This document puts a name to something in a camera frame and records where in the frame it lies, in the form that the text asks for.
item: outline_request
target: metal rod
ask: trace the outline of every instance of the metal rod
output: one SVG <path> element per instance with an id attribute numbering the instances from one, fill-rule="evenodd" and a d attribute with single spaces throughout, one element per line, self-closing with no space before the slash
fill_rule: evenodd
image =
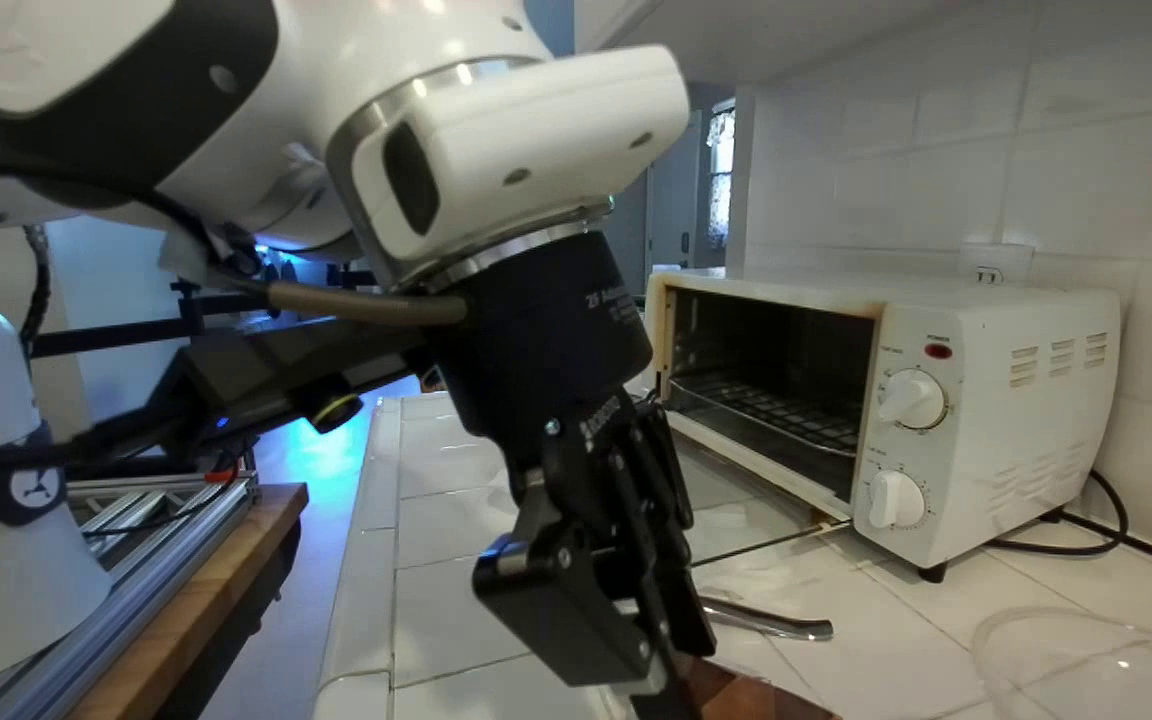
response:
<path id="1" fill-rule="evenodd" d="M 792 621 L 792 617 L 772 617 L 748 605 L 700 595 L 703 617 L 714 625 L 748 628 L 758 636 L 782 636 L 782 639 L 808 639 L 808 645 L 829 645 L 832 639 L 832 621 Z"/>
<path id="2" fill-rule="evenodd" d="M 210 498 L 218 489 L 208 489 L 208 493 L 195 493 L 191 498 L 183 498 L 183 512 L 188 507 L 201 507 L 205 498 Z M 138 573 L 138 562 L 146 562 L 161 549 L 172 545 L 172 530 L 178 529 L 183 518 L 174 522 L 163 522 L 161 530 L 146 530 L 107 575 L 112 585 L 122 585 L 131 573 Z"/>
<path id="3" fill-rule="evenodd" d="M 135 498 L 138 498 L 138 493 L 122 493 L 119 498 L 104 503 L 96 517 L 89 517 L 83 530 L 107 529 L 107 522 L 112 522 L 117 517 L 122 517 Z"/>
<path id="4" fill-rule="evenodd" d="M 161 340 L 178 340 L 178 334 L 191 334 L 183 321 L 49 332 L 33 340 L 33 355 L 75 355 L 75 353 L 104 353 L 104 348 L 129 348 L 129 343 L 161 343 Z"/>
<path id="5" fill-rule="evenodd" d="M 98 530 L 131 530 L 135 522 L 143 522 L 166 495 L 163 493 L 138 493 L 138 498 L 119 512 L 112 522 L 104 522 Z M 122 545 L 122 536 L 98 536 L 89 549 L 96 554 L 112 551 L 117 545 Z"/>
<path id="6" fill-rule="evenodd" d="M 178 472 L 178 474 L 91 474 L 91 481 L 66 481 L 66 495 L 89 498 L 89 495 L 122 495 L 122 493 L 201 493 L 217 489 L 208 483 L 205 472 Z"/>
<path id="7" fill-rule="evenodd" d="M 303 283 L 267 283 L 267 302 L 284 311 L 321 311 L 384 328 L 437 328 L 463 322 L 467 315 L 467 302 L 460 294 L 358 294 Z"/>
<path id="8" fill-rule="evenodd" d="M 740 415 L 740 419 L 748 419 L 748 422 L 758 422 L 758 428 L 767 428 L 767 432 L 774 432 L 774 435 L 782 435 L 782 438 L 792 438 L 792 443 L 804 443 L 804 449 L 812 449 L 812 453 L 848 457 L 848 461 L 854 457 L 854 449 L 848 449 L 848 443 L 808 438 L 804 432 L 792 432 L 792 428 L 782 428 L 782 422 L 758 419 L 758 415 L 753 415 L 753 412 L 745 412 L 745 407 L 737 407 L 737 405 L 725 405 L 725 399 L 714 399 L 714 396 L 706 396 L 706 392 L 697 392 L 697 388 L 687 388 L 687 385 L 678 385 L 678 379 L 673 379 L 673 388 L 682 392 L 682 396 L 691 396 L 691 399 L 700 399 L 700 405 L 706 405 L 706 407 L 720 407 L 720 412 L 727 412 L 727 415 Z"/>

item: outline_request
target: white wall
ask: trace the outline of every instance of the white wall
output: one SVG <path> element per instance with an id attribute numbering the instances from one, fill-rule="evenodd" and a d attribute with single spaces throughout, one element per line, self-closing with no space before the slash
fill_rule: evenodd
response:
<path id="1" fill-rule="evenodd" d="M 50 302 L 44 332 L 174 315 L 172 276 L 154 269 L 161 233 L 62 218 L 50 239 Z M 33 294 L 33 253 L 18 229 L 0 229 L 0 311 L 18 328 Z M 143 405 L 174 343 L 138 343 L 34 358 L 33 379 L 54 435 Z"/>
<path id="2" fill-rule="evenodd" d="M 644 0 L 575 0 L 575 53 L 603 48 Z"/>
<path id="3" fill-rule="evenodd" d="M 1130 302 L 1098 468 L 1152 536 L 1152 0 L 975 0 L 740 99 L 740 269 L 1018 239 L 1032 283 Z"/>

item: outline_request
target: white floor tile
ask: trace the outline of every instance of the white floor tile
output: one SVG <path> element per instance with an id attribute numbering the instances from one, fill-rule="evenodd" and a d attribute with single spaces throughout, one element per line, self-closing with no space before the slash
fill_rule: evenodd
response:
<path id="1" fill-rule="evenodd" d="M 873 581 L 894 593 L 911 610 L 943 628 L 952 639 L 970 647 L 981 621 L 1009 609 L 1071 609 L 1048 585 L 1018 575 L 1016 566 L 975 551 L 957 561 L 943 585 L 921 581 L 908 562 L 869 562 Z"/>
<path id="2" fill-rule="evenodd" d="M 772 610 L 829 617 L 832 645 L 774 639 L 823 706 L 848 720 L 937 716 L 983 695 L 970 655 L 894 605 L 877 581 L 823 581 L 782 593 Z"/>
<path id="3" fill-rule="evenodd" d="M 700 566 L 700 586 L 778 617 L 832 621 L 832 645 L 772 645 L 808 695 L 848 720 L 937 716 L 983 695 L 969 650 L 829 540 Z"/>
<path id="4" fill-rule="evenodd" d="M 1095 536 L 1071 522 L 1048 522 L 1048 529 L 1032 529 L 1023 540 L 1088 545 Z M 992 551 L 992 554 L 1010 562 L 1023 575 L 1034 575 L 1040 585 L 1066 595 L 1071 605 L 1083 605 L 1113 621 L 1152 628 L 1152 554 L 1137 549 L 1114 549 L 1092 561 L 1018 554 L 1018 551 Z"/>
<path id="5" fill-rule="evenodd" d="M 369 422 L 370 412 L 358 412 L 331 435 L 288 422 L 259 438 L 259 474 L 307 483 L 307 507 L 291 575 L 210 693 L 208 720 L 310 716 Z"/>
<path id="6" fill-rule="evenodd" d="M 842 554 L 832 540 L 786 540 L 720 562 L 700 562 L 691 575 L 700 586 L 740 601 L 754 585 L 778 586 L 792 581 L 804 586 L 819 581 L 864 575 L 864 562 Z"/>
<path id="7" fill-rule="evenodd" d="M 390 720 L 610 720 L 598 693 L 562 688 L 538 660 L 512 660 L 394 693 Z"/>
<path id="8" fill-rule="evenodd" d="M 727 625 L 710 625 L 710 631 L 720 639 L 720 650 L 710 655 L 710 663 L 725 663 L 740 676 L 754 676 L 763 684 L 774 684 L 774 688 L 786 688 L 804 701 L 814 701 L 808 681 L 782 663 L 782 655 L 774 650 L 774 645 L 767 636 L 727 628 Z"/>
<path id="9" fill-rule="evenodd" d="M 457 449 L 423 449 L 423 443 L 411 449 L 405 419 L 400 495 L 477 493 L 477 489 L 508 489 L 508 472 L 496 443 L 471 438 Z"/>
<path id="10" fill-rule="evenodd" d="M 390 668 L 390 530 L 357 530 L 339 566 L 324 676 Z"/>
<path id="11" fill-rule="evenodd" d="M 310 720 L 384 720 L 386 676 L 336 676 L 321 688 Z"/>
<path id="12" fill-rule="evenodd" d="M 697 561 L 706 561 L 804 530 L 808 530 L 804 517 L 782 517 L 767 503 L 725 503 L 697 512 L 687 545 Z"/>
<path id="13" fill-rule="evenodd" d="M 609 712 L 609 720 L 639 720 L 631 712 L 629 695 L 621 695 L 621 693 L 603 693 L 603 712 Z"/>
<path id="14" fill-rule="evenodd" d="M 1023 688 L 1023 695 L 1061 720 L 1152 720 L 1152 647 L 1088 660 Z"/>
<path id="15" fill-rule="evenodd" d="M 406 461 L 483 443 L 463 432 L 457 405 L 444 392 L 405 399 L 400 419 Z"/>
<path id="16" fill-rule="evenodd" d="M 515 522 L 503 483 L 457 495 L 400 498 L 400 566 L 471 561 Z"/>
<path id="17" fill-rule="evenodd" d="M 394 684 L 522 655 L 528 647 L 471 595 L 471 562 L 423 562 L 394 575 Z"/>
<path id="18" fill-rule="evenodd" d="M 1000 703 L 983 701 L 983 703 L 937 716 L 937 720 L 1055 720 L 1055 716 L 1034 706 L 1023 695 L 1010 695 L 1010 701 L 1000 701 Z"/>
<path id="19" fill-rule="evenodd" d="M 370 422 L 370 443 L 369 443 L 369 461 L 358 472 L 358 498 L 357 498 L 357 529 L 394 529 L 400 517 L 400 432 L 405 422 L 394 419 L 400 405 L 384 405 L 377 407 L 377 422 Z"/>
<path id="20" fill-rule="evenodd" d="M 986 688 L 1023 688 L 1138 639 L 1130 625 L 1083 609 L 1016 609 L 981 628 L 970 655 Z"/>

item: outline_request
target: electrical outlet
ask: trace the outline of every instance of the electrical outlet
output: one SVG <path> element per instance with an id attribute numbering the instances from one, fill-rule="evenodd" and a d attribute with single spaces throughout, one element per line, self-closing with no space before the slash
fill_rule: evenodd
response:
<path id="1" fill-rule="evenodd" d="M 1032 257 L 1029 244 L 969 244 L 958 276 L 970 283 L 1029 283 Z"/>

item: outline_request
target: tiled floor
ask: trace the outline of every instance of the tiled floor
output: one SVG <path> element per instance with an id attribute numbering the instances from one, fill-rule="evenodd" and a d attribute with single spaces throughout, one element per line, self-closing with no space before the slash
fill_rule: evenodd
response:
<path id="1" fill-rule="evenodd" d="M 782 617 L 829 617 L 832 645 L 792 645 L 720 628 L 720 663 L 763 676 L 850 720 L 992 720 L 983 676 L 970 660 L 975 628 L 997 610 L 1066 609 L 1152 628 L 1152 561 L 1114 549 L 1098 561 L 1048 561 L 975 551 L 943 585 L 923 585 L 864 540 L 812 536 L 808 517 L 737 468 L 682 449 L 682 472 L 700 507 L 691 545 L 697 581 Z M 369 468 L 345 549 L 331 636 L 301 645 L 324 650 L 314 716 L 467 716 L 467 720 L 615 720 L 609 693 L 568 693 L 515 645 L 467 593 L 467 562 L 483 540 L 512 522 L 503 468 L 492 449 L 467 438 L 441 396 L 384 405 L 369 443 Z M 1043 522 L 1029 540 L 1088 540 L 1078 529 Z M 1023 625 L 1032 647 L 1092 655 L 1113 647 L 1071 625 Z M 259 639 L 250 681 L 267 676 Z M 1152 668 L 1152 647 L 1118 655 Z M 1114 681 L 1095 663 L 1040 668 L 1032 701 L 1077 716 L 1104 712 Z M 218 703 L 231 716 L 284 716 L 284 703 Z"/>
<path id="2" fill-rule="evenodd" d="M 336 585 L 370 586 L 390 575 L 386 530 L 369 536 L 377 561 L 339 562 L 350 530 L 358 468 L 369 464 L 370 412 L 417 396 L 417 385 L 390 385 L 369 396 L 365 412 L 331 435 L 307 422 L 278 428 L 259 438 L 254 464 L 267 483 L 307 483 L 301 517 L 301 549 L 278 601 L 263 610 L 259 636 L 244 645 L 205 720 L 301 720 L 310 716 Z"/>

